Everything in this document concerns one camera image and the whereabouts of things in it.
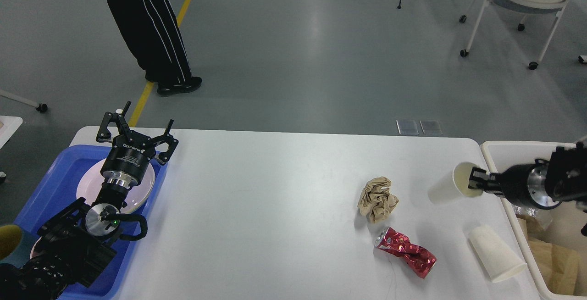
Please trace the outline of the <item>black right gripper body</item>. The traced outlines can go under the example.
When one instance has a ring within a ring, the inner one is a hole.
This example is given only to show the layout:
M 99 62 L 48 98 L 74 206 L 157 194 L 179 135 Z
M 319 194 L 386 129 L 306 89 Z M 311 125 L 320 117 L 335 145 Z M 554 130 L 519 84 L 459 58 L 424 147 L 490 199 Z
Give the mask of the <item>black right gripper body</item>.
M 526 208 L 552 210 L 561 202 L 546 191 L 547 162 L 509 167 L 498 175 L 501 193 L 511 204 Z

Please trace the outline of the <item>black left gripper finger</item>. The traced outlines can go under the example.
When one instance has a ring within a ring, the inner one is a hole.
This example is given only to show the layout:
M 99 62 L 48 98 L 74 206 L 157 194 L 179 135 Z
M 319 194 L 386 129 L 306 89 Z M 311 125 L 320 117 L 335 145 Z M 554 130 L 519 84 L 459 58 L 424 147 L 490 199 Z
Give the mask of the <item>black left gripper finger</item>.
M 170 119 L 161 135 L 148 137 L 145 142 L 145 156 L 149 160 L 154 159 L 160 166 L 165 166 L 170 161 L 179 144 L 178 139 L 171 134 L 173 124 L 174 120 Z
M 129 110 L 131 101 L 127 101 L 120 111 L 105 112 L 96 134 L 97 143 L 110 143 L 112 147 L 136 147 L 135 134 L 126 121 L 126 113 Z M 109 127 L 113 125 L 118 130 L 118 135 L 113 136 Z

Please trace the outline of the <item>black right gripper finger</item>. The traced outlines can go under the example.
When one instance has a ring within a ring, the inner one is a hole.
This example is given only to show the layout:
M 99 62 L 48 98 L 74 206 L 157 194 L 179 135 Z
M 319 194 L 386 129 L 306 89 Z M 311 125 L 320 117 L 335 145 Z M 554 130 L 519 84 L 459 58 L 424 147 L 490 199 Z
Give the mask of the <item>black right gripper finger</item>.
M 472 167 L 468 177 L 468 189 L 503 195 L 503 190 L 497 180 L 497 174 L 488 174 L 486 170 L 480 167 Z

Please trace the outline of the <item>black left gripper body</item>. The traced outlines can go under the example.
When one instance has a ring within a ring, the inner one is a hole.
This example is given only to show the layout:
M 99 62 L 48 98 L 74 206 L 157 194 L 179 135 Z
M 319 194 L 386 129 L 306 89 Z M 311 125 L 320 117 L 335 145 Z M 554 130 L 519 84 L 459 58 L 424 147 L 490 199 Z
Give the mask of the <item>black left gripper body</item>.
M 148 147 L 146 143 L 135 139 L 128 141 L 123 137 L 115 137 L 100 174 L 106 180 L 121 179 L 127 183 L 127 187 L 138 186 L 154 157 L 154 147 Z

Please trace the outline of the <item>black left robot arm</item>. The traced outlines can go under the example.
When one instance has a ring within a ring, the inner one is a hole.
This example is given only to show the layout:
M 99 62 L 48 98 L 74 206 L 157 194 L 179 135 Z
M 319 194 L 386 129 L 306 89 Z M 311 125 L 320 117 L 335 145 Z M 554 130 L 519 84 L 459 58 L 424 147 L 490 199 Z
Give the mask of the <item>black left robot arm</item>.
M 164 133 L 150 137 L 130 128 L 125 115 L 105 112 L 97 131 L 98 143 L 111 143 L 100 174 L 103 183 L 92 204 L 84 197 L 48 219 L 37 234 L 37 256 L 17 267 L 1 264 L 3 300 L 56 300 L 70 285 L 90 287 L 115 258 L 119 240 L 139 241 L 148 233 L 144 216 L 123 213 L 128 193 L 139 186 L 151 160 L 167 164 L 179 141 Z

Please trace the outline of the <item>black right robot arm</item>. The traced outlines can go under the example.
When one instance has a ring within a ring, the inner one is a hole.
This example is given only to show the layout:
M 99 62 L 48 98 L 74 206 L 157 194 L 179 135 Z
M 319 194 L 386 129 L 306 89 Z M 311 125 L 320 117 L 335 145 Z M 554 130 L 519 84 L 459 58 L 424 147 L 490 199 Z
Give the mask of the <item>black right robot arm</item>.
M 502 173 L 472 167 L 468 189 L 481 190 L 526 208 L 552 210 L 562 202 L 575 202 L 586 212 L 587 152 L 582 143 L 575 147 L 556 147 L 550 159 L 537 158 L 518 164 Z

